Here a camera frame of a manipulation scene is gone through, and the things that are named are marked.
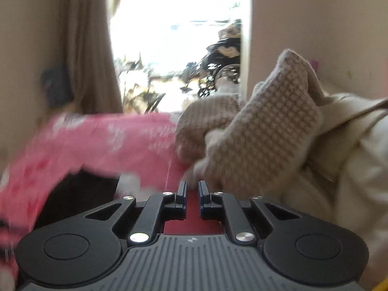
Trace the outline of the black garment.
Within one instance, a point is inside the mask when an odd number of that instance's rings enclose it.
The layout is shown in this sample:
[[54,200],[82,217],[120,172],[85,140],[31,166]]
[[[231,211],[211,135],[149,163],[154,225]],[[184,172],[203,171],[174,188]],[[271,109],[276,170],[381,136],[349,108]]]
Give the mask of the black garment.
[[69,173],[51,191],[34,229],[91,210],[115,199],[117,177],[102,177],[86,170]]

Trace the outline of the wheelchair with clothes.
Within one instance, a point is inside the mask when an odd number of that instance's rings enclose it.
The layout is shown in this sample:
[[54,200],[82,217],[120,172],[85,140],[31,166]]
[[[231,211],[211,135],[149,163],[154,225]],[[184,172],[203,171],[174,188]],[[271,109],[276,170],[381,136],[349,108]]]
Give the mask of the wheelchair with clothes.
[[218,32],[218,41],[207,47],[207,54],[198,64],[199,98],[217,90],[216,82],[226,77],[234,84],[240,83],[241,19],[234,20]]

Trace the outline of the pink floral fleece blanket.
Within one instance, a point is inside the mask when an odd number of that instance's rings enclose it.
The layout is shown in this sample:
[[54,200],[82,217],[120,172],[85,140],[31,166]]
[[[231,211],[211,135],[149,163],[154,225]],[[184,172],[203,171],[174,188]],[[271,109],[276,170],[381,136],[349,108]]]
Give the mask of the pink floral fleece blanket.
[[177,121],[175,114],[63,114],[50,121],[1,176],[1,289],[15,289],[11,248],[33,229],[51,191],[69,173],[117,177],[115,198],[144,201],[175,191],[186,171],[174,150]]

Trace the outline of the pink cup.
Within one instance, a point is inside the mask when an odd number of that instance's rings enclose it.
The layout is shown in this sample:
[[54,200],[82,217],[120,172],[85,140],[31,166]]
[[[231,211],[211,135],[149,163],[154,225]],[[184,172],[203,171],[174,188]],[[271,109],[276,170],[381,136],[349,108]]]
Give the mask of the pink cup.
[[319,62],[317,60],[311,60],[310,61],[311,67],[314,69],[315,72],[319,69]]

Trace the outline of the brown curtain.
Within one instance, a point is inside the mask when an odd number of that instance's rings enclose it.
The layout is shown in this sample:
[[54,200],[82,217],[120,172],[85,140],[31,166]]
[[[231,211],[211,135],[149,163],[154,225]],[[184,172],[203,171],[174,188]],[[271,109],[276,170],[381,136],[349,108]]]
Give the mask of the brown curtain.
[[122,113],[106,0],[60,0],[64,64],[77,112]]

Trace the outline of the blue box by wall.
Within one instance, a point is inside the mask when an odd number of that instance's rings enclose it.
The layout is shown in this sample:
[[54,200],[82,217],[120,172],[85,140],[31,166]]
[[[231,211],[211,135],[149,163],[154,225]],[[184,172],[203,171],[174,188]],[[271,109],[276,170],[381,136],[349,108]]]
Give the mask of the blue box by wall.
[[65,66],[55,66],[43,71],[41,84],[49,108],[61,108],[74,100],[72,85]]

